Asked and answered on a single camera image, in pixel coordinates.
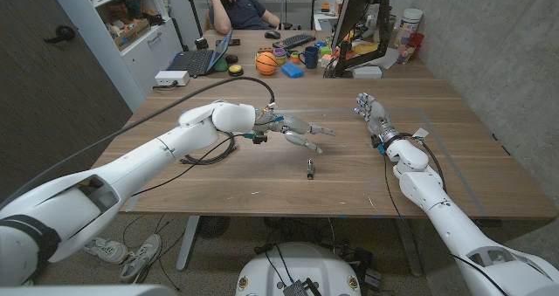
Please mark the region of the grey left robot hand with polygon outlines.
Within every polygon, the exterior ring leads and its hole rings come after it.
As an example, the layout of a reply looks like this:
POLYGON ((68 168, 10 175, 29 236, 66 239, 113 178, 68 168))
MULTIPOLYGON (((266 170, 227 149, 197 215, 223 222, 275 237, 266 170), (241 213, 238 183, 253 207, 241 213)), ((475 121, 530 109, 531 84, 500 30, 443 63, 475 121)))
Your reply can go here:
POLYGON ((263 110, 255 110, 252 142, 254 144, 266 142, 268 131, 280 132, 292 144, 309 148, 319 154, 322 153, 322 150, 309 141, 305 134, 336 135, 336 132, 332 129, 309 124, 293 116, 276 114, 272 107, 266 106, 263 110))

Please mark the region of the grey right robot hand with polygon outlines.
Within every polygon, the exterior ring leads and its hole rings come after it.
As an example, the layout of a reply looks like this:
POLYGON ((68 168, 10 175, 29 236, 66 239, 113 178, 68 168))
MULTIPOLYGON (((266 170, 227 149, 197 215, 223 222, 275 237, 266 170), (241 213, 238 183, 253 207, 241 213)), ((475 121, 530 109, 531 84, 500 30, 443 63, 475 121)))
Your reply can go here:
POLYGON ((393 141, 402 138, 393 127, 389 115, 383 105, 372 95, 359 93, 356 98, 358 107, 355 111, 364 118, 367 128, 372 134, 375 148, 383 146, 387 149, 393 141))

